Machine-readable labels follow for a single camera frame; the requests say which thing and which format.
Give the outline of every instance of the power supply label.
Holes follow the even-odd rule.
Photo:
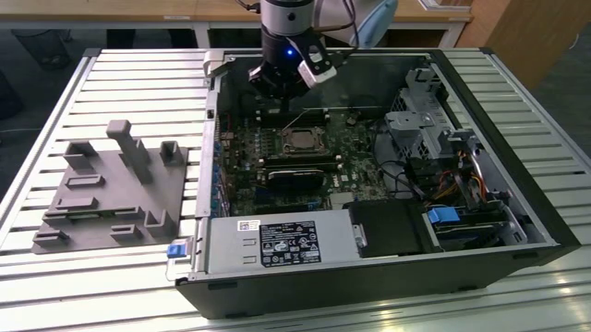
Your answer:
[[[313,221],[260,225],[259,233],[260,263],[265,268],[321,262]]]

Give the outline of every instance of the wooden desk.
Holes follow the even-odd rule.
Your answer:
[[[196,0],[0,0],[0,20],[192,20]]]
[[[245,11],[233,0],[196,0],[193,17],[197,21],[197,44],[203,48],[211,47],[209,29],[260,27],[260,16]],[[471,19],[472,15],[467,12],[427,11],[417,0],[399,0],[389,29],[444,30],[439,47],[449,48],[455,46],[463,26]]]
[[[196,0],[195,18],[197,21],[260,21],[260,16],[245,11],[233,0]],[[471,18],[468,12],[427,11],[417,0],[399,0],[395,22],[467,22]]]
[[[399,2],[389,28],[443,30],[439,46],[453,47],[471,15],[427,11],[417,0]],[[233,0],[0,0],[0,28],[189,28],[200,48],[209,48],[209,29],[259,27],[260,16]]]
[[[457,47],[491,47],[533,89],[591,19],[591,0],[473,0],[472,15]]]

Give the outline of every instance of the blue latch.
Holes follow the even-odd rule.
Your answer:
[[[166,249],[168,258],[181,258],[187,256],[187,244],[170,243]]]
[[[457,211],[452,207],[433,207],[427,215],[431,223],[453,223],[460,220]]]

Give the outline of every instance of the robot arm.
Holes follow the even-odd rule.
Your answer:
[[[261,14],[263,62],[251,69],[249,82],[285,107],[292,98],[336,76],[335,67],[357,47],[375,46],[397,6],[397,0],[261,0],[260,6],[237,2]],[[353,49],[331,56],[319,33]]]

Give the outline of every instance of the aluminum extrusion table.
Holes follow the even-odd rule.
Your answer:
[[[132,135],[146,147],[176,140],[189,148],[179,236],[193,234],[208,103],[204,54],[102,50],[82,58],[0,205],[0,331],[589,328],[591,160],[496,56],[479,49],[445,50],[445,55],[583,244],[548,265],[519,271],[483,290],[209,321],[166,279],[165,245],[32,254],[32,237],[68,165],[61,157],[68,140],[89,139],[94,149],[116,149],[104,133],[113,119],[133,123]],[[187,269],[176,264],[169,272]]]

